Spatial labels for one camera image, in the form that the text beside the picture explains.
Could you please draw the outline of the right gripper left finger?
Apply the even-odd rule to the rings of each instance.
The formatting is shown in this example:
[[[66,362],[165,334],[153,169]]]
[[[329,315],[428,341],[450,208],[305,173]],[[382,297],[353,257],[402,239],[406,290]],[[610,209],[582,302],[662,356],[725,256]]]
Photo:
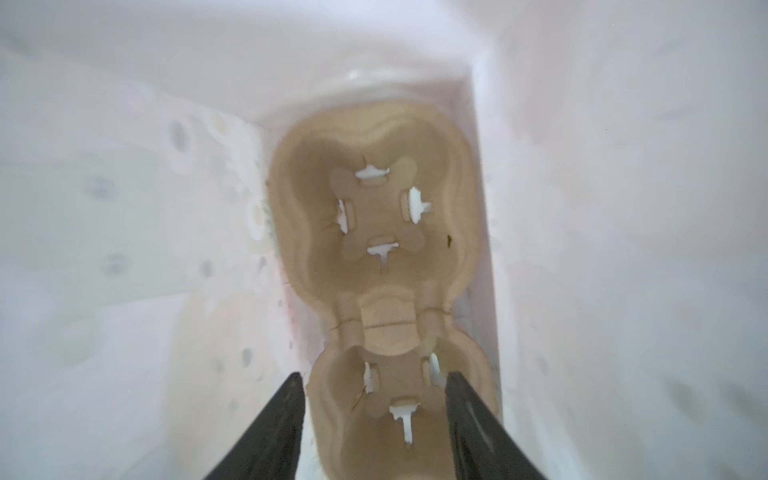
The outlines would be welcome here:
[[[302,377],[293,372],[206,480],[294,480],[305,412]]]

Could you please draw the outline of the cartoon paper gift bag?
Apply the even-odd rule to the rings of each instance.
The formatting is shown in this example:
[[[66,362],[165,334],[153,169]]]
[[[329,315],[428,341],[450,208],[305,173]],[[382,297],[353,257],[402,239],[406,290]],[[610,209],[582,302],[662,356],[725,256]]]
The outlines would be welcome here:
[[[204,477],[328,342],[274,148],[392,97],[476,153],[452,308],[543,473],[765,478],[763,1],[3,2],[2,477]]]

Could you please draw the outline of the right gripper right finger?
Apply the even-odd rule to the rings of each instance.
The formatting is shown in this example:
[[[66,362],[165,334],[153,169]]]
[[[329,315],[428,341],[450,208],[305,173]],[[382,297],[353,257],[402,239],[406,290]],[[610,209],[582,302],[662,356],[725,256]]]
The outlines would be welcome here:
[[[462,373],[454,371],[448,374],[445,395],[458,479],[545,479]]]

